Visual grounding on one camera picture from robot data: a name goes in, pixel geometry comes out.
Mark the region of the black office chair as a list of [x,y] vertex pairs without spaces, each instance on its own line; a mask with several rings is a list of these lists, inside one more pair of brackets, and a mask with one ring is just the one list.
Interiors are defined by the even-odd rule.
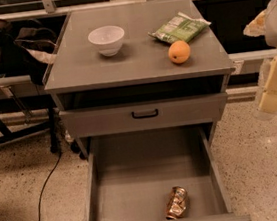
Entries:
[[32,82],[30,69],[24,60],[25,52],[15,44],[15,33],[12,22],[0,19],[0,116],[7,112],[19,112],[29,122],[34,111],[45,109],[48,119],[32,127],[13,131],[0,118],[0,145],[47,129],[50,132],[50,149],[56,153],[59,148],[53,100],[41,85]]

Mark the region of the crushed orange soda can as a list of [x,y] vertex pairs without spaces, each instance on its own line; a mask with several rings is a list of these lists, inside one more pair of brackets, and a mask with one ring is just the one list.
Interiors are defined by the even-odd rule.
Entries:
[[178,219],[184,216],[187,206],[188,192],[180,186],[173,187],[166,204],[165,216],[167,220]]

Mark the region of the orange fruit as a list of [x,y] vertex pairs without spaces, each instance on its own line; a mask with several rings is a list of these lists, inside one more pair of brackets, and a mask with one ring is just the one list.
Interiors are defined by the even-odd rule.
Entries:
[[185,63],[191,54],[190,46],[185,41],[175,41],[168,51],[168,57],[174,64]]

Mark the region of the white ceramic bowl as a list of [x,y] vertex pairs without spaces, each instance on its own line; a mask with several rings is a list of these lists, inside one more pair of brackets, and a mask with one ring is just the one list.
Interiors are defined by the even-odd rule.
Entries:
[[90,32],[89,42],[94,45],[98,53],[111,57],[122,48],[125,31],[119,26],[101,26]]

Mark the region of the green chip bag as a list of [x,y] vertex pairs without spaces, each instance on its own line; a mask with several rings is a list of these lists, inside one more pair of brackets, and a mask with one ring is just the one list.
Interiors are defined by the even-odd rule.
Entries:
[[189,43],[210,25],[210,22],[203,18],[191,18],[182,12],[175,15],[166,24],[161,25],[157,31],[150,32],[149,35],[169,44],[176,41]]

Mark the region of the closed grey top drawer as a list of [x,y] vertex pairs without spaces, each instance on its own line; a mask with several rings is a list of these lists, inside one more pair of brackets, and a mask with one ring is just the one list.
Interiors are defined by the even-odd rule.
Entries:
[[[81,108],[59,113],[72,138],[83,138],[156,128],[166,128],[221,119],[226,93],[138,102],[97,108]],[[133,111],[157,108],[155,118],[133,119]]]

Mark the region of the grey side table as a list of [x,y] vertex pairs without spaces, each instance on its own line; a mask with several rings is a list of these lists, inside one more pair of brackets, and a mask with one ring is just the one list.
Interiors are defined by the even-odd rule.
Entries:
[[33,84],[26,75],[0,78],[0,99],[7,99],[12,94],[23,98],[46,95],[46,91],[43,86]]

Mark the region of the grey drawer cabinet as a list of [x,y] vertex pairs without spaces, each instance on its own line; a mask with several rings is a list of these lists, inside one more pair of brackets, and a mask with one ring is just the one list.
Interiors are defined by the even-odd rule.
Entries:
[[[173,64],[167,45],[149,35],[179,12],[194,18],[200,15],[191,0],[148,1],[70,13],[45,85],[60,112],[226,93],[233,64],[210,29],[193,39],[191,55],[182,65]],[[98,53],[88,35],[109,25],[121,27],[125,35],[119,52],[106,57]],[[217,123],[197,124],[211,139]],[[91,137],[74,137],[82,153],[89,151]]]

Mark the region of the open grey middle drawer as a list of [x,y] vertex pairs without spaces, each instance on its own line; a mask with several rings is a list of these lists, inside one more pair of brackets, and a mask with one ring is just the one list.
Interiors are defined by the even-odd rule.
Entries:
[[[233,213],[204,131],[172,127],[91,140],[84,221],[251,221]],[[166,219],[173,187],[182,218]]]

